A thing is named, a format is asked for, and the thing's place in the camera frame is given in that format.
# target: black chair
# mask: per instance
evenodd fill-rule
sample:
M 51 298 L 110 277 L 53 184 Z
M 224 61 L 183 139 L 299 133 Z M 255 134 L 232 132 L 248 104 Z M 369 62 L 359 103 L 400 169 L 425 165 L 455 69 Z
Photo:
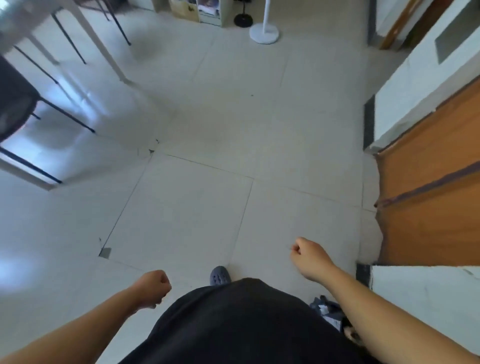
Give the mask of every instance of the black chair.
M 74 122 L 90 130 L 92 133 L 95 133 L 95 130 L 82 123 L 73 115 L 67 113 L 65 110 L 41 97 L 36 88 L 33 87 L 3 57 L 0 57 L 0 80 L 0 143 L 25 125 L 30 115 L 40 119 L 34 114 L 36 104 L 39 101 L 45 102 L 47 105 L 50 105 L 63 115 L 68 116 Z M 1 146 L 0 153 L 54 180 L 57 183 L 62 183 L 62 181 L 59 179 L 46 173 L 44 170 L 41 170 L 16 154 L 2 148 Z

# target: black lamp base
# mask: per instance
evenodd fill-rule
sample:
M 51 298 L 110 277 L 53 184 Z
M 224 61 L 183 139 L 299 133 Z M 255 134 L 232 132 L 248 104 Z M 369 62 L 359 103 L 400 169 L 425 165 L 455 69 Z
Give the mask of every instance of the black lamp base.
M 253 25 L 253 19 L 248 14 L 238 14 L 233 18 L 233 22 L 240 28 L 250 28 Z

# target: chair leg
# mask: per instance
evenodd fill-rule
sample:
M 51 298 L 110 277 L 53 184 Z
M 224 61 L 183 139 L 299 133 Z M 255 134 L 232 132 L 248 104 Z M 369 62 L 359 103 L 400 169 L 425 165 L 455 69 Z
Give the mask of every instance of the chair leg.
M 38 67 L 38 69 L 39 69 L 40 71 L 42 71 L 44 74 L 46 74 L 48 77 L 50 77 L 50 78 L 53 80 L 53 82 L 55 82 L 57 85 L 59 84 L 59 82 L 58 82 L 55 78 L 53 78 L 53 76 L 52 76 L 51 74 L 49 74 L 49 73 L 48 73 L 47 71 L 45 71 L 42 67 L 40 67 L 40 65 L 39 65 L 37 62 L 35 62 L 33 59 L 31 59 L 24 51 L 22 51 L 22 50 L 21 50 L 20 48 L 18 48 L 17 46 L 13 46 L 13 47 L 14 47 L 17 51 L 19 51 L 20 53 L 22 53 L 23 56 L 24 56 L 25 58 L 27 58 L 30 62 L 32 62 L 36 67 Z
M 115 16 L 115 14 L 113 13 L 113 9 L 112 9 L 112 6 L 110 4 L 110 1 L 109 0 L 104 0 L 105 2 L 105 5 L 107 6 L 107 9 L 108 9 L 108 12 L 110 13 L 110 15 L 112 16 L 113 20 L 115 21 L 115 23 L 117 24 L 117 27 L 120 29 L 123 37 L 125 38 L 125 40 L 127 41 L 127 44 L 129 46 L 131 46 L 132 44 L 130 43 L 130 41 L 128 40 L 127 38 L 127 35 L 125 34 L 125 32 L 123 31 L 119 21 L 117 20 L 117 17 Z
M 87 62 L 85 62 L 84 58 L 82 57 L 82 55 L 80 54 L 80 52 L 78 51 L 77 47 L 74 45 L 72 39 L 70 38 L 70 36 L 67 34 L 67 32 L 65 31 L 65 29 L 63 29 L 63 26 L 60 24 L 60 21 L 58 20 L 56 14 L 53 12 L 52 13 L 52 18 L 53 20 L 55 20 L 55 22 L 57 23 L 57 25 L 59 26 L 60 30 L 62 31 L 63 35 L 67 37 L 67 40 L 68 42 L 72 45 L 73 49 L 75 50 L 75 52 L 77 52 L 78 56 L 80 57 L 80 59 L 82 60 L 82 62 L 84 64 L 87 64 Z
M 110 19 L 108 18 L 108 15 L 107 13 L 105 12 L 105 9 L 103 8 L 102 6 L 102 3 L 100 2 L 100 0 L 95 0 L 98 7 L 100 8 L 100 10 L 102 11 L 103 15 L 105 15 L 105 18 L 107 19 L 107 21 L 110 21 Z
M 72 119 L 72 120 L 73 120 L 74 122 L 76 122 L 77 124 L 80 124 L 80 125 L 83 126 L 84 128 L 90 130 L 92 133 L 95 133 L 95 130 L 93 130 L 91 127 L 85 125 L 84 123 L 82 123 L 80 120 L 78 120 L 78 119 L 77 119 L 76 117 L 74 117 L 72 114 L 67 113 L 64 109 L 59 108 L 57 105 L 52 104 L 50 101 L 45 100 L 44 98 L 41 98 L 40 101 L 45 102 L 47 105 L 50 105 L 50 106 L 53 107 L 55 110 L 61 112 L 63 115 L 68 116 L 70 119 Z
M 34 166 L 32 163 L 30 163 L 29 161 L 19 157 L 18 155 L 2 148 L 0 146 L 0 153 L 6 155 L 8 158 L 11 158 L 13 159 L 14 161 L 18 162 L 18 163 L 21 163 L 23 164 L 24 166 L 30 168 L 30 169 L 33 169 L 35 172 L 38 172 L 40 173 L 41 175 L 47 177 L 47 178 L 50 178 L 51 180 L 55 181 L 56 183 L 63 183 L 62 181 L 60 181 L 59 179 L 53 177 L 51 174 L 48 174 L 47 172 L 45 172 L 44 170 L 41 170 L 39 167 L 37 166 Z

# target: black t-shirt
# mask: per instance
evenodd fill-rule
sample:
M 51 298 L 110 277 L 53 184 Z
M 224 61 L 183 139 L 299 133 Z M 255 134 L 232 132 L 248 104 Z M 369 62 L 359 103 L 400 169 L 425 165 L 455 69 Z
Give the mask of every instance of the black t-shirt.
M 121 364 L 378 363 L 308 305 L 258 279 L 178 299 Z

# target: table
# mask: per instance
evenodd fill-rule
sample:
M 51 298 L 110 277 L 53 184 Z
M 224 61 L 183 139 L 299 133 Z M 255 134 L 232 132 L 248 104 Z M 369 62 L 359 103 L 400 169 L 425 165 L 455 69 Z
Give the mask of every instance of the table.
M 127 83 L 127 77 L 73 0 L 0 0 L 0 54 L 28 38 L 51 63 L 58 65 L 32 31 L 60 6 L 72 13 L 120 80 Z

